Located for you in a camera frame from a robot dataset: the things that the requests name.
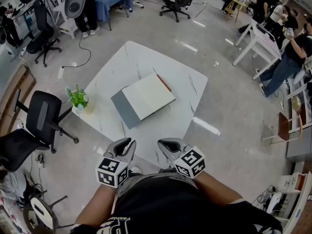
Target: gray floor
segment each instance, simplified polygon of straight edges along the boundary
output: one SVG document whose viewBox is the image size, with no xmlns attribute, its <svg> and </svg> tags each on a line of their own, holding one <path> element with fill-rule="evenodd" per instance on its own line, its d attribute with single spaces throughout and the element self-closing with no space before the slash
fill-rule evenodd
<svg viewBox="0 0 312 234">
<path fill-rule="evenodd" d="M 176 23 L 172 13 L 159 16 L 161 1 L 141 1 L 144 9 L 135 7 L 129 18 L 123 11 L 112 13 L 112 31 L 108 25 L 100 23 L 101 29 L 96 36 L 83 39 L 81 46 L 92 51 L 90 61 L 78 68 L 66 68 L 63 78 L 57 81 L 59 68 L 64 65 L 84 63 L 89 53 L 78 47 L 80 33 L 75 40 L 69 35 L 61 35 L 58 44 L 62 53 L 51 52 L 44 68 L 42 62 L 31 62 L 32 71 L 38 83 L 35 90 L 48 91 L 57 95 L 63 102 L 67 100 L 65 88 L 74 88 L 75 84 L 84 88 L 110 59 L 110 57 L 128 40 L 137 42 L 191 68 L 208 77 L 208 83 L 202 100 L 195 113 L 197 118 L 219 130 L 219 135 L 192 122 L 185 140 L 196 145 L 206 155 L 206 171 L 221 182 L 237 190 L 247 200 L 253 201 L 268 186 L 276 183 L 278 177 L 289 169 L 285 159 L 286 145 L 270 146 L 261 142 L 263 134 L 276 131 L 277 114 L 280 111 L 280 98 L 264 98 L 259 90 L 258 81 L 253 81 L 254 68 L 262 68 L 266 61 L 261 57 L 252 59 L 248 53 L 236 66 L 232 62 L 241 48 L 229 44 L 225 39 L 237 41 L 235 29 L 249 22 L 250 17 L 241 14 L 237 23 L 220 12 L 221 0 L 194 0 L 187 13 L 191 19 L 179 15 Z M 202 27 L 193 22 L 198 21 Z M 184 42 L 198 51 L 186 48 Z M 64 103 L 62 109 L 70 107 Z M 54 200 L 68 195 L 69 198 L 55 206 L 61 225 L 72 223 L 81 209 L 92 197 L 98 187 L 95 178 L 95 164 L 98 148 L 106 149 L 110 140 L 77 118 L 68 115 L 62 126 L 80 139 L 75 145 L 65 136 L 56 136 L 56 154 L 45 152 L 46 168 L 40 172 L 41 182 L 48 190 L 45 200 Z M 38 167 L 33 158 L 32 176 L 39 181 Z M 136 157 L 144 173 L 157 172 L 154 167 Z M 29 157 L 23 167 L 30 169 Z"/>
</svg>

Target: sneaker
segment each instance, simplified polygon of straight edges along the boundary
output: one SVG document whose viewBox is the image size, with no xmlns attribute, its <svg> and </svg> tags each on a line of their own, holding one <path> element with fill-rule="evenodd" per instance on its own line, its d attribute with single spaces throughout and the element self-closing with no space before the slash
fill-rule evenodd
<svg viewBox="0 0 312 234">
<path fill-rule="evenodd" d="M 130 168 L 130 171 L 134 174 L 143 174 L 142 170 L 138 166 L 133 166 Z"/>
<path fill-rule="evenodd" d="M 89 32 L 82 32 L 82 38 L 87 38 L 89 36 Z"/>
<path fill-rule="evenodd" d="M 266 95 L 265 95 L 265 93 L 264 93 L 264 90 L 263 90 L 263 89 L 264 89 L 263 83 L 259 83 L 259 87 L 260 87 L 260 89 L 261 89 L 263 95 L 266 97 Z"/>
<path fill-rule="evenodd" d="M 98 30 L 99 30 L 99 26 L 95 30 L 90 30 L 90 35 L 94 36 Z"/>
<path fill-rule="evenodd" d="M 239 29 L 236 29 L 236 31 L 237 31 L 237 35 L 238 35 L 239 37 L 241 37 L 241 36 L 242 36 L 242 33 L 239 31 Z"/>
</svg>

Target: chair armrest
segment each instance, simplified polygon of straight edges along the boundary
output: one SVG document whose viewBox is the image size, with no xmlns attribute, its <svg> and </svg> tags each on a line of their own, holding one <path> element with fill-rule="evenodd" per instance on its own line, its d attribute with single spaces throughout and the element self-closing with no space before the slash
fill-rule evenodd
<svg viewBox="0 0 312 234">
<path fill-rule="evenodd" d="M 8 159 L 7 157 L 2 156 L 2 155 L 0 155 L 0 163 L 1 163 L 1 160 L 4 160 L 4 161 L 6 161 L 6 162 L 10 162 L 9 159 Z"/>
</svg>

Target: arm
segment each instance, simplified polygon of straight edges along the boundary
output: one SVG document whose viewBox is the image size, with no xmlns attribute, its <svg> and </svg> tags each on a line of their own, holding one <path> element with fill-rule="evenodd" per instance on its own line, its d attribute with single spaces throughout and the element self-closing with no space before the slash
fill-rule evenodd
<svg viewBox="0 0 312 234">
<path fill-rule="evenodd" d="M 296 43 L 296 41 L 293 38 L 291 38 L 291 44 L 292 44 L 293 49 L 299 55 L 300 58 L 307 57 L 307 54 L 304 51 L 304 49 L 300 48 L 299 45 Z"/>
<path fill-rule="evenodd" d="M 100 185 L 90 202 L 77 217 L 75 224 L 100 226 L 111 216 L 115 194 L 115 188 Z"/>
<path fill-rule="evenodd" d="M 196 178 L 194 178 L 194 182 L 213 203 L 221 206 L 226 206 L 243 198 L 236 191 L 222 184 L 206 172 L 201 172 Z"/>
<path fill-rule="evenodd" d="M 264 17 L 267 17 L 268 16 L 268 4 L 265 2 L 263 4 L 263 7 L 264 7 Z"/>
</svg>

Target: white desk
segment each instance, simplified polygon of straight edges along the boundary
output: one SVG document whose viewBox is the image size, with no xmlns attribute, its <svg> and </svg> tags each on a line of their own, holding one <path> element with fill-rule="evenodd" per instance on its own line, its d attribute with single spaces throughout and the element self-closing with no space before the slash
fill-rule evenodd
<svg viewBox="0 0 312 234">
<path fill-rule="evenodd" d="M 148 116 L 129 130 L 111 97 L 122 88 L 152 73 L 160 75 L 172 89 L 176 100 Z M 194 69 L 132 41 L 122 46 L 85 89 L 94 110 L 90 115 L 74 114 L 116 141 L 131 137 L 136 140 L 135 155 L 163 169 L 167 159 L 157 141 L 166 137 L 183 138 L 199 104 L 207 77 Z"/>
<path fill-rule="evenodd" d="M 233 65 L 236 66 L 236 64 L 247 54 L 247 52 L 250 49 L 253 49 L 256 52 L 253 55 L 253 58 L 255 58 L 257 55 L 262 56 L 262 58 L 264 58 L 268 62 L 268 64 L 263 69 L 261 69 L 258 74 L 254 75 L 253 79 L 258 78 L 264 71 L 270 68 L 278 59 L 282 59 L 278 46 L 276 44 L 276 41 L 272 41 L 268 35 L 263 34 L 260 30 L 258 30 L 256 25 L 257 25 L 257 22 L 252 19 L 252 23 L 249 24 L 248 28 L 245 30 L 242 36 L 238 39 L 235 46 L 238 46 L 240 44 L 240 42 L 244 39 L 248 31 L 250 32 L 250 36 L 251 36 L 250 43 L 233 62 Z M 257 48 L 255 46 L 257 42 L 260 43 L 265 49 L 267 49 L 268 52 L 270 52 L 273 55 L 273 58 L 268 57 L 259 48 Z"/>
</svg>

